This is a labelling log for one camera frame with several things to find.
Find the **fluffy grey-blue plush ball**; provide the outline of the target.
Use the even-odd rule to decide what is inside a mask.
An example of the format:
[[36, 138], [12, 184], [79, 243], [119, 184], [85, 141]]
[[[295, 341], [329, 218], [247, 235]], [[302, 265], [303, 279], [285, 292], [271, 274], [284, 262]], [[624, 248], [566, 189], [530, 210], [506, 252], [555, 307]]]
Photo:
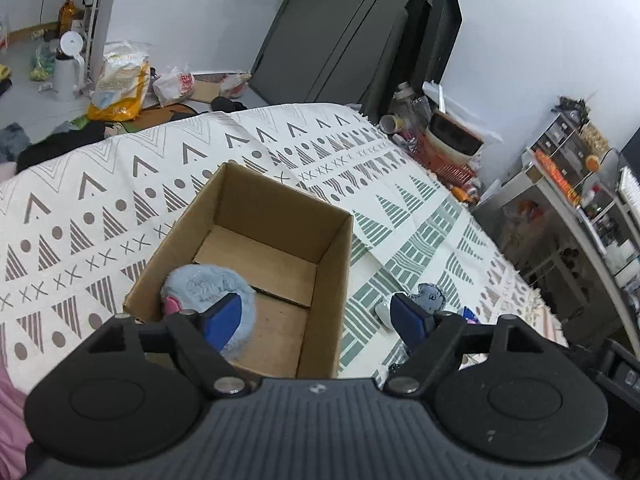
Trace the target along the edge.
[[204, 313], [228, 294], [237, 294], [241, 312], [238, 326], [226, 343], [215, 348], [228, 359], [237, 358], [252, 336], [256, 321], [255, 292], [235, 271], [213, 264], [187, 264], [166, 278], [160, 298], [166, 315], [181, 310]]

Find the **patterned geometric blanket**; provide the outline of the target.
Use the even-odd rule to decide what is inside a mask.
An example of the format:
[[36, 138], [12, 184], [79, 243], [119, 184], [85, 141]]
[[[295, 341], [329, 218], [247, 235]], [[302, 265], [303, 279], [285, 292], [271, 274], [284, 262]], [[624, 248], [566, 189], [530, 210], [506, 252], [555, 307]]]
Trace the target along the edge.
[[207, 113], [112, 136], [1, 187], [1, 363], [29, 391], [111, 316], [149, 320], [177, 266], [258, 289], [242, 363], [262, 375], [383, 379], [405, 356], [376, 316], [437, 286], [445, 308], [559, 321], [469, 211], [336, 104]]

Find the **black flat monitor panel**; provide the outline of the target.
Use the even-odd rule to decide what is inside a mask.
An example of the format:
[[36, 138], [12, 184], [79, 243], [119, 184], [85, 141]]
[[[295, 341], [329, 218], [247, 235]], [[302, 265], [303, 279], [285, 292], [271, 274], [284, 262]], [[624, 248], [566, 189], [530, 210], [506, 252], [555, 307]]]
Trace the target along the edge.
[[387, 37], [360, 112], [375, 122], [390, 109], [394, 94], [444, 76], [463, 22], [459, 0], [408, 0]]

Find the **white keyboard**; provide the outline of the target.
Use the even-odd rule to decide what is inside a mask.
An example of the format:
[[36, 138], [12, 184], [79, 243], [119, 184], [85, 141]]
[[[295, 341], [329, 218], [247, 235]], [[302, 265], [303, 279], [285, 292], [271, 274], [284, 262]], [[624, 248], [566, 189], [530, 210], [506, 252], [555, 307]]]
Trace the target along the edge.
[[628, 206], [631, 215], [640, 223], [640, 186], [634, 173], [628, 166], [623, 166], [618, 179], [618, 194]]

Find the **white soft pouch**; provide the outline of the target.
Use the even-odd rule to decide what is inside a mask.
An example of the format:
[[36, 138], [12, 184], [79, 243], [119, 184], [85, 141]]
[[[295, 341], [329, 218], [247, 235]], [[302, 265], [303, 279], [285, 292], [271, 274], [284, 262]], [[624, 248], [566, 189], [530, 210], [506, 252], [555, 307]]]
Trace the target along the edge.
[[394, 330], [392, 319], [390, 318], [390, 298], [383, 298], [374, 307], [374, 313], [386, 330]]

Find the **blue planet tissue pack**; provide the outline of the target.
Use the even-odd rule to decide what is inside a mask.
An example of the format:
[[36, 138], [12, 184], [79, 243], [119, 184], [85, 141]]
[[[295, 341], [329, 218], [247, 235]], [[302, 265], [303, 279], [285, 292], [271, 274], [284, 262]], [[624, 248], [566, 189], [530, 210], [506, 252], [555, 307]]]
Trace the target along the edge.
[[471, 324], [480, 324], [480, 319], [476, 316], [476, 314], [469, 309], [468, 307], [464, 307], [460, 311], [460, 315], [465, 319], [466, 322]]

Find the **grey drawer organizer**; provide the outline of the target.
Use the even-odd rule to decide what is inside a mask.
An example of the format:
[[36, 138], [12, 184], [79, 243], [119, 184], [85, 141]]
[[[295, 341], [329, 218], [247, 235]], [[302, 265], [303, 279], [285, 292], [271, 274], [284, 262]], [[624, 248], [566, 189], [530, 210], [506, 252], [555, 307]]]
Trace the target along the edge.
[[575, 125], [563, 113], [552, 114], [550, 122], [530, 149], [542, 151], [558, 166], [572, 168], [576, 172], [586, 170], [585, 159], [590, 154]]

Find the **white electric kettle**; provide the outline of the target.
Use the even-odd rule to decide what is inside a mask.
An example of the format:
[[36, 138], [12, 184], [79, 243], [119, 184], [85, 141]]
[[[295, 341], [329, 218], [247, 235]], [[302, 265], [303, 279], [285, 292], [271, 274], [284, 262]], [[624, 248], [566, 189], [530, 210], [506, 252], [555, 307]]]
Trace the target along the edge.
[[84, 38], [78, 32], [64, 32], [56, 51], [53, 92], [58, 102], [70, 102], [77, 99], [85, 88], [86, 63], [81, 52]]

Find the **white rice cooker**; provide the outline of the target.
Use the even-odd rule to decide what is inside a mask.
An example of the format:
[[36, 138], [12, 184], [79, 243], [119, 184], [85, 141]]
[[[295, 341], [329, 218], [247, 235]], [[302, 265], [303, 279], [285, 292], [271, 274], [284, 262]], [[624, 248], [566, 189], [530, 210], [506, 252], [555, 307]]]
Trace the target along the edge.
[[484, 146], [478, 134], [439, 110], [433, 113], [426, 137], [435, 150], [457, 166], [466, 165]]

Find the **grey felt elephant toy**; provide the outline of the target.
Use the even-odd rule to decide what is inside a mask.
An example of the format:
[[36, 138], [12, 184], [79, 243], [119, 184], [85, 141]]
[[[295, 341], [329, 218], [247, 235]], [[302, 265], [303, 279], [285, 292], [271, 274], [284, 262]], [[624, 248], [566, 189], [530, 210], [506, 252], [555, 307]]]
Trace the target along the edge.
[[431, 283], [420, 283], [409, 298], [429, 314], [441, 311], [446, 306], [446, 297], [440, 288]]

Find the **white desk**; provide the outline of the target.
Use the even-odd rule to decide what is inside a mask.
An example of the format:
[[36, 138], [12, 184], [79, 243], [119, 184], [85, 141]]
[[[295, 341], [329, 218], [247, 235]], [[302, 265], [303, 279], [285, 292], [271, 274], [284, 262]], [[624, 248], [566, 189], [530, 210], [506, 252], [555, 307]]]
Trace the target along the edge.
[[542, 291], [569, 341], [594, 346], [611, 337], [639, 352], [638, 314], [603, 244], [539, 164], [498, 184], [473, 216], [526, 283]]

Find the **red plastic basket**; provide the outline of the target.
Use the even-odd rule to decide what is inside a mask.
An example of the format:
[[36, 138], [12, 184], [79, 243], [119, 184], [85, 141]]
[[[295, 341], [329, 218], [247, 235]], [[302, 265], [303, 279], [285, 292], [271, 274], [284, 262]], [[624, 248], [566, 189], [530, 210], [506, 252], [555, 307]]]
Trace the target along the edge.
[[425, 169], [430, 170], [442, 182], [462, 188], [476, 178], [476, 173], [466, 165], [454, 164], [427, 140], [426, 136], [418, 136], [410, 148], [411, 156]]

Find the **brown cardboard box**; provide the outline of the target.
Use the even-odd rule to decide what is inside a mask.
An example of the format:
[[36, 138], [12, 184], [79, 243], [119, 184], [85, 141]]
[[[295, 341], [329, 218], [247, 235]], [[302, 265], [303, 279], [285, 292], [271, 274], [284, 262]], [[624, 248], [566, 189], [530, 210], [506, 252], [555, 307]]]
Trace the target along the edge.
[[353, 225], [341, 208], [226, 162], [157, 247], [124, 308], [158, 321], [171, 271], [190, 263], [231, 269], [255, 289], [257, 311], [233, 364], [259, 376], [333, 378]]

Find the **white red plastic bag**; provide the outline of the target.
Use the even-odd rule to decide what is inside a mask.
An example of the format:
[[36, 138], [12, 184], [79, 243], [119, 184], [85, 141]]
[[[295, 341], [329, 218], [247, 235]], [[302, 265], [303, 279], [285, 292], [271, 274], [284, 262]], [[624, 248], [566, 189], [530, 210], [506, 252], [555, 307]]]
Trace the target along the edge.
[[174, 67], [154, 78], [152, 89], [161, 107], [179, 103], [194, 91], [195, 79], [188, 70]]

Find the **yellow food bag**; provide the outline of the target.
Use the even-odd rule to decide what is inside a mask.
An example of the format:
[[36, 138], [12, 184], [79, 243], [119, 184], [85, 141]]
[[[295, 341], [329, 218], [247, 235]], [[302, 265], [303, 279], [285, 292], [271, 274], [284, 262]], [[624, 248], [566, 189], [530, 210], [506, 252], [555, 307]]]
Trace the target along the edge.
[[87, 117], [93, 122], [133, 120], [149, 90], [149, 46], [128, 40], [108, 42], [102, 61]]

